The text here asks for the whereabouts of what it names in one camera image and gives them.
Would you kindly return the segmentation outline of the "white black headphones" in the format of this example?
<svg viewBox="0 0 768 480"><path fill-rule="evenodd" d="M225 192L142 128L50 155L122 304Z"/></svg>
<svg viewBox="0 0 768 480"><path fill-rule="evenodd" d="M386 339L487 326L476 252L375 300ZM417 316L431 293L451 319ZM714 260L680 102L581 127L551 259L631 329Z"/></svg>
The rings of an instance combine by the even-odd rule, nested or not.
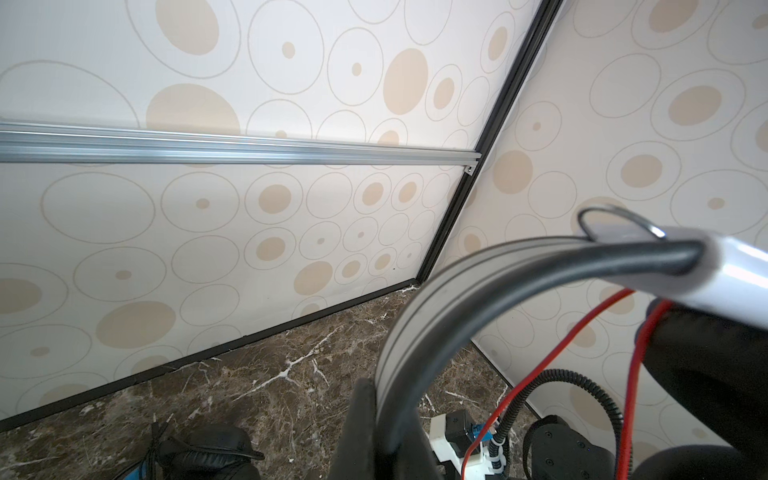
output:
<svg viewBox="0 0 768 480"><path fill-rule="evenodd" d="M766 461L766 253L612 205L577 220L579 236L467 253L412 298L377 365L379 457L401 449L422 396L468 343L512 384L563 344L558 367L623 399L636 335L653 302L669 300L638 375L642 446L727 444Z"/></svg>

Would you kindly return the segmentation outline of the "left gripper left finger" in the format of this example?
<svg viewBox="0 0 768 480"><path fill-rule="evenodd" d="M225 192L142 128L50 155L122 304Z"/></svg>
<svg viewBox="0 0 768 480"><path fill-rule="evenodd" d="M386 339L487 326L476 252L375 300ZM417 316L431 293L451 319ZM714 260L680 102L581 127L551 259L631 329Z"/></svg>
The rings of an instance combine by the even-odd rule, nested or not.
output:
<svg viewBox="0 0 768 480"><path fill-rule="evenodd" d="M375 478L376 390L372 379L356 381L328 478Z"/></svg>

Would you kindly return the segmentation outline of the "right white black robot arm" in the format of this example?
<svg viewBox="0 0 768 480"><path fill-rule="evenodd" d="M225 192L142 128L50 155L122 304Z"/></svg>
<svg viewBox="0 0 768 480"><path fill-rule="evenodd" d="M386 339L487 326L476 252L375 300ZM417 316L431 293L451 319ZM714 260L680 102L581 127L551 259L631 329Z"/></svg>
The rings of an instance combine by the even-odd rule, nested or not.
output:
<svg viewBox="0 0 768 480"><path fill-rule="evenodd" d="M547 369L535 377L510 403L488 443L493 469L501 474L508 464L509 432L528 396L547 383L567 383L589 395L606 414L615 441L621 441L623 414L597 383L577 372ZM613 479L616 459L608 450L592 445L565 419L548 415L533 423L523 438L522 468L527 479Z"/></svg>

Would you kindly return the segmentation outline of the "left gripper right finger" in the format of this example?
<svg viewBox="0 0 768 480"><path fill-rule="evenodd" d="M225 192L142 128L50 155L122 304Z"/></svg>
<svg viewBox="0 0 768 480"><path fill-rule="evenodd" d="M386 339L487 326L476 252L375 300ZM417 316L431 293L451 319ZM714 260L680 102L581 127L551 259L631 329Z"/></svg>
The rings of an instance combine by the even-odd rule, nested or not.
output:
<svg viewBox="0 0 768 480"><path fill-rule="evenodd" d="M393 479L441 479L428 437L418 419L408 426L403 440L395 453Z"/></svg>

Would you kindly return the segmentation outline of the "black blue headphones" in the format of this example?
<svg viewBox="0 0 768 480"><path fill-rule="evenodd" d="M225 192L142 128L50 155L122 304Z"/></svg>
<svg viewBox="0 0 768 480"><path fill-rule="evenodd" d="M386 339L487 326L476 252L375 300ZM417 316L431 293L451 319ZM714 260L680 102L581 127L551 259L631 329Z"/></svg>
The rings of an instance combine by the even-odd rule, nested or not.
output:
<svg viewBox="0 0 768 480"><path fill-rule="evenodd" d="M151 424L143 457L123 468L117 479L259 479L256 463L265 459L249 434L235 426L212 424L193 430L184 440L166 436L168 424Z"/></svg>

